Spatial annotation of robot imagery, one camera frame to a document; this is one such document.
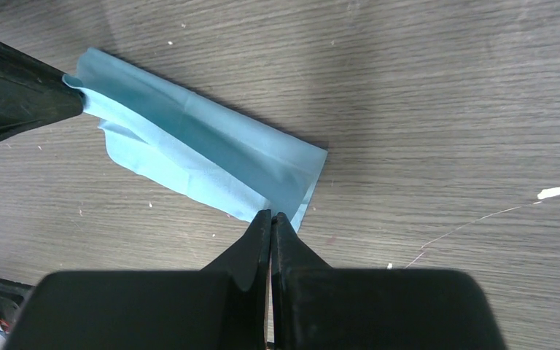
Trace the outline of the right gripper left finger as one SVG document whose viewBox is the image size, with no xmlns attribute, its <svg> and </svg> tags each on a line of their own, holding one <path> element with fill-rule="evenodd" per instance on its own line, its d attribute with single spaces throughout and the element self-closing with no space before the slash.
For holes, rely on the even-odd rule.
<svg viewBox="0 0 560 350">
<path fill-rule="evenodd" d="M 58 271 L 6 349 L 264 349 L 272 217 L 198 271 Z"/>
</svg>

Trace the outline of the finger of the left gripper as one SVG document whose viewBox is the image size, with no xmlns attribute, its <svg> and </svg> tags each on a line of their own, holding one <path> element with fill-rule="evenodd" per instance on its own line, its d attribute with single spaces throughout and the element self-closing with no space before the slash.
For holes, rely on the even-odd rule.
<svg viewBox="0 0 560 350">
<path fill-rule="evenodd" d="M 82 94 L 63 75 L 0 42 L 0 142 L 82 114 Z"/>
</svg>

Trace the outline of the blue cleaning cloth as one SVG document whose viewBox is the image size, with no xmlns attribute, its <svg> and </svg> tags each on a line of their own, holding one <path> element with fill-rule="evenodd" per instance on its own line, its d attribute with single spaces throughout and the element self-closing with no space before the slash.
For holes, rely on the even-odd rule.
<svg viewBox="0 0 560 350">
<path fill-rule="evenodd" d="M 269 209 L 301 226 L 325 149 L 95 48 L 63 82 L 116 164 L 236 219 Z"/>
</svg>

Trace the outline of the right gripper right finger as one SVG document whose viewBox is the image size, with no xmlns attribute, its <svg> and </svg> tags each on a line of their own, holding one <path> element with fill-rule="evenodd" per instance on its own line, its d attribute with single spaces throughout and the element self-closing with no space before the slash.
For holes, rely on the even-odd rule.
<svg viewBox="0 0 560 350">
<path fill-rule="evenodd" d="M 489 302 L 468 274 L 446 269 L 334 268 L 289 220 L 271 223 L 278 349 L 504 349 Z"/>
</svg>

